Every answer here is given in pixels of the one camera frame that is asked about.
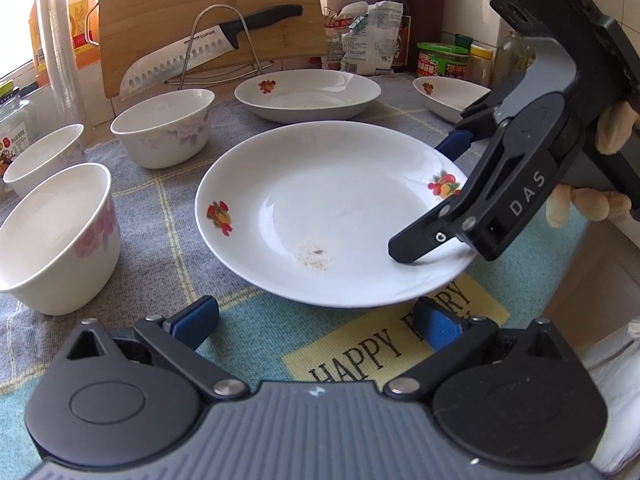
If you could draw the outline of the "right gloved hand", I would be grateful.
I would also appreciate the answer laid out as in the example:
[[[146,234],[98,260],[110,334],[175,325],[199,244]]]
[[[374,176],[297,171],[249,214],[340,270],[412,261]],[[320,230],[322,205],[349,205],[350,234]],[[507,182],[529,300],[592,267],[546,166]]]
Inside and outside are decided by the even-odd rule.
[[[639,113],[629,103],[621,102],[607,108],[600,116],[594,145],[602,155],[614,155],[626,144],[639,125]],[[630,216],[631,200],[617,192],[602,192],[594,188],[575,188],[560,183],[546,203],[546,219],[553,229],[566,225],[570,205],[590,221],[620,220]]]

